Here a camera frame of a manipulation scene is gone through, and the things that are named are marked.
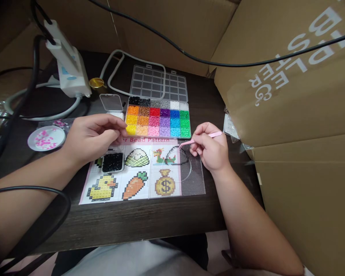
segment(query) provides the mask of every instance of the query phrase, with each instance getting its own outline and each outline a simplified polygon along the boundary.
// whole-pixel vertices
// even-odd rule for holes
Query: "black beads in container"
[[[107,154],[103,157],[102,161],[102,172],[117,172],[124,169],[124,154],[123,153],[112,153]]]
[[[139,105],[140,97],[129,97],[129,104],[130,105]]]
[[[148,107],[151,105],[151,100],[150,99],[140,99],[139,105]]]
[[[151,106],[150,99],[142,99],[140,97],[129,97],[129,105]]]

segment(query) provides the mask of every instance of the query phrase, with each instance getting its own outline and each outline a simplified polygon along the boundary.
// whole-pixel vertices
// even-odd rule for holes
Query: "forearm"
[[[295,251],[234,170],[227,166],[212,175],[230,242],[242,265],[301,275],[303,266]]]
[[[80,168],[61,150],[49,154],[0,179],[0,188],[44,186],[62,190]],[[56,197],[46,191],[0,193],[0,259],[17,244],[34,221]]]

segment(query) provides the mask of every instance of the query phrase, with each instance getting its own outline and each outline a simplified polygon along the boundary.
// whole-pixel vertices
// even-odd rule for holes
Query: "dark wooden desk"
[[[98,77],[108,54],[81,52],[89,78]],[[110,63],[105,76],[109,76],[116,65]],[[134,64],[141,64],[126,58],[114,77],[112,85],[129,91]],[[45,70],[43,81],[50,73],[56,72],[53,63]],[[207,79],[185,72],[177,72],[187,80],[192,130],[198,124],[210,121],[223,128],[224,102],[215,87],[213,79]],[[120,95],[122,101],[127,96]],[[65,110],[73,99],[67,98],[59,89],[43,88],[31,96],[26,106],[28,114],[44,114]],[[105,113],[98,95],[84,98],[80,106],[69,116],[78,117],[95,113]],[[33,152],[26,140],[36,129],[37,123],[19,120],[13,129],[9,144],[0,159],[0,178],[32,162],[46,153]],[[243,182],[263,206],[261,192],[253,164],[246,152],[240,153],[240,142],[232,144],[228,138],[229,157],[232,166]],[[132,200],[105,204],[78,205],[88,165],[84,166],[65,188],[72,199],[72,208],[60,229],[34,253],[72,250],[92,246],[133,242],[162,237],[224,230],[225,221],[221,212],[215,183],[211,174],[203,169],[206,194],[190,197],[174,197],[153,200]],[[22,238],[11,255],[21,248],[36,243],[49,227],[59,218],[64,203],[56,198]]]

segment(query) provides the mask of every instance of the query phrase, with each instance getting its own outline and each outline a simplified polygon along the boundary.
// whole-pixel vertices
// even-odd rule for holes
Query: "pink tweezers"
[[[208,134],[208,136],[213,138],[213,137],[219,136],[221,134],[222,134],[222,132],[218,131],[218,132],[214,132],[214,133]],[[189,144],[192,144],[192,143],[194,143],[193,139],[188,141],[188,142],[181,143],[180,146],[179,146],[179,149],[181,149],[181,147],[184,146],[184,145],[189,145]]]

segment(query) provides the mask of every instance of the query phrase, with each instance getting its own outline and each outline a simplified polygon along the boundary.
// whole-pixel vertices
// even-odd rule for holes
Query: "blue bead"
[[[170,130],[172,137],[180,137],[180,128],[171,128]]]
[[[170,111],[171,118],[180,118],[180,112],[178,110],[171,110]]]
[[[180,128],[180,119],[178,119],[178,118],[171,118],[171,120],[170,120],[170,127],[171,128]]]

